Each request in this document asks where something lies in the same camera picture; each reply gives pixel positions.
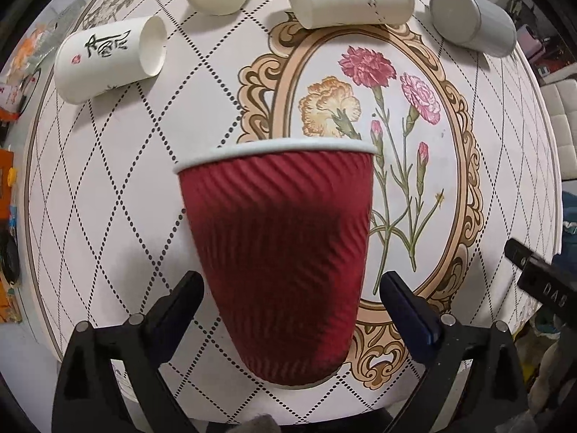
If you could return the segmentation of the grey ribbed cup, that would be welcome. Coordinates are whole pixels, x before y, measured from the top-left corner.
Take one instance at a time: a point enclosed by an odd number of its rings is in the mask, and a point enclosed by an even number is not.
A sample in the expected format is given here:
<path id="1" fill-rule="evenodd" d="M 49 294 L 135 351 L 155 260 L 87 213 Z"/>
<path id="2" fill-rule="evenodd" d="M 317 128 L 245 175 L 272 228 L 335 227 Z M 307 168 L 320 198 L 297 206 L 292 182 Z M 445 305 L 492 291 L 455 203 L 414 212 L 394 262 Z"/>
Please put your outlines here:
<path id="1" fill-rule="evenodd" d="M 430 0 L 430 16 L 437 32 L 455 45 L 496 58 L 514 52 L 514 22 L 488 0 Z"/>

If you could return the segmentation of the white padded chair right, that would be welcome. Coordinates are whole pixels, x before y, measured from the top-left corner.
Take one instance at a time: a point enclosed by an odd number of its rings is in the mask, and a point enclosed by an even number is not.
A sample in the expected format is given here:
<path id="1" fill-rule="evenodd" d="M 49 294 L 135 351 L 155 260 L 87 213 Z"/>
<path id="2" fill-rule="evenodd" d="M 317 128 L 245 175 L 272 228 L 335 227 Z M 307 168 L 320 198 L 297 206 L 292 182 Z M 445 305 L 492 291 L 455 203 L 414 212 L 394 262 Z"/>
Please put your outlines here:
<path id="1" fill-rule="evenodd" d="M 577 84 L 573 78 L 541 87 L 547 111 L 552 121 L 559 167 L 563 181 L 576 179 L 576 111 Z"/>

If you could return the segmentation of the floral diamond-pattern tablecloth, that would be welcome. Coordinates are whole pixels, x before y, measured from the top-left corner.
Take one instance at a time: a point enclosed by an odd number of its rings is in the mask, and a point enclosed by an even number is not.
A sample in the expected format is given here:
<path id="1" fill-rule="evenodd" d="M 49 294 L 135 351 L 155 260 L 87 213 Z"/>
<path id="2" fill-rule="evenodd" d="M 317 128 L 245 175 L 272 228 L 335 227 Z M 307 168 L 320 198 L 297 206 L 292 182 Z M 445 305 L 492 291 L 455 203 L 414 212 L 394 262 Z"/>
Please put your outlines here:
<path id="1" fill-rule="evenodd" d="M 445 42 L 428 3 L 400 27 L 307 31 L 287 0 L 248 0 L 209 17 L 187 0 L 91 0 L 78 29 L 155 16 L 167 30 L 159 76 L 80 106 L 42 88 L 19 214 L 49 347 L 73 327 L 145 313 L 199 268 L 173 168 L 182 157 L 283 136 L 382 133 L 375 231 L 351 351 L 305 390 L 254 377 L 211 297 L 162 375 L 191 418 L 261 414 L 310 424 L 394 404 L 417 384 L 375 294 L 396 270 L 465 324 L 520 329 L 537 302 L 504 257 L 508 239 L 546 258 L 561 249 L 559 157 L 537 80 L 520 50 L 503 59 Z"/>

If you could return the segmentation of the white paper cup left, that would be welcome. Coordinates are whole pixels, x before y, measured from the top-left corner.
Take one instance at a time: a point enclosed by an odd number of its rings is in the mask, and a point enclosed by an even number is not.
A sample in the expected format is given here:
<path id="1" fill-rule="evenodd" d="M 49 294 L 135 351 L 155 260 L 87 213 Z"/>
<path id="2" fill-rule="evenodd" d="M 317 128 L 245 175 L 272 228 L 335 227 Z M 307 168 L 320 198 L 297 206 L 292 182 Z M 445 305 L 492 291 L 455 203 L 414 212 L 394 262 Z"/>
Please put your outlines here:
<path id="1" fill-rule="evenodd" d="M 158 16 L 76 31 L 57 51 L 57 92 L 66 103 L 80 105 L 104 92 L 158 75 L 166 51 L 167 29 Z"/>

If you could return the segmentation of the red ribbed paper cup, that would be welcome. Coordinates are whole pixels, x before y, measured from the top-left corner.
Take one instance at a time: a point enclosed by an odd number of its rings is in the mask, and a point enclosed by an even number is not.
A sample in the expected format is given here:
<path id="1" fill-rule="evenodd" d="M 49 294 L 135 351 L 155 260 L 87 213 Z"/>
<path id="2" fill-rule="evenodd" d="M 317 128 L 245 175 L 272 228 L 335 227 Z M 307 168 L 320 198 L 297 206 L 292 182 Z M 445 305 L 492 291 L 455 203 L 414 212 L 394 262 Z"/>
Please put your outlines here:
<path id="1" fill-rule="evenodd" d="M 364 284 L 375 153 L 360 140 L 282 138 L 175 166 L 203 275 L 256 377 L 300 388 L 344 363 Z"/>

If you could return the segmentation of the orange box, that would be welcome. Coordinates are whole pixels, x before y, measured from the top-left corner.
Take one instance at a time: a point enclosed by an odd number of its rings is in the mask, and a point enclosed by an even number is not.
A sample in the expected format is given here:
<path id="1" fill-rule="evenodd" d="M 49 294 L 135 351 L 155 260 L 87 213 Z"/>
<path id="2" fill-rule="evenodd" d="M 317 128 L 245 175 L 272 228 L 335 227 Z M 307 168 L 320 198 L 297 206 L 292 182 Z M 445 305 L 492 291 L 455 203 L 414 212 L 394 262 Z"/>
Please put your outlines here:
<path id="1" fill-rule="evenodd" d="M 14 167 L 14 153 L 0 150 L 0 219 L 7 221 L 11 215 L 11 205 L 16 196 L 15 186 L 18 170 Z"/>

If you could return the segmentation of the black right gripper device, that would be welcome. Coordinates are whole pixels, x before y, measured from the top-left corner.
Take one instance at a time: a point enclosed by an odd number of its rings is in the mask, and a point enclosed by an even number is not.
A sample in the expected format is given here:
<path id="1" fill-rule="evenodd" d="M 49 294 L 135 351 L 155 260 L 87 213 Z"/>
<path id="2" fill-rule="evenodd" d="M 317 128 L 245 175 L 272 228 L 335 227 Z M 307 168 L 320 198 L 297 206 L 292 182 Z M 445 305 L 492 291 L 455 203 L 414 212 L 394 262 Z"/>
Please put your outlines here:
<path id="1" fill-rule="evenodd" d="M 565 324 L 576 327 L 576 276 L 548 263 L 516 239 L 507 240 L 504 254 L 520 270 L 517 286 Z"/>

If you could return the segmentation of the orange snack packet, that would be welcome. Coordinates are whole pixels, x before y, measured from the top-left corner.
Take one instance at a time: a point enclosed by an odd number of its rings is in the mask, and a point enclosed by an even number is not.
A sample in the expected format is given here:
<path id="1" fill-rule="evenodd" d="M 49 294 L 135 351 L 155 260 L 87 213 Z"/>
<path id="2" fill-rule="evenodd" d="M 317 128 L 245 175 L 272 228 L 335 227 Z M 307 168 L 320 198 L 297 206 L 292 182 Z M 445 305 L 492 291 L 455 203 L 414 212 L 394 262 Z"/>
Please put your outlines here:
<path id="1" fill-rule="evenodd" d="M 26 36 L 22 43 L 19 44 L 15 55 L 12 56 L 9 63 L 9 69 L 6 75 L 6 80 L 10 85 L 20 85 L 22 80 L 32 73 L 33 69 L 40 63 L 40 59 L 50 49 L 43 49 L 43 44 L 52 35 L 52 29 L 48 25 L 42 23 L 36 26 L 28 36 Z"/>

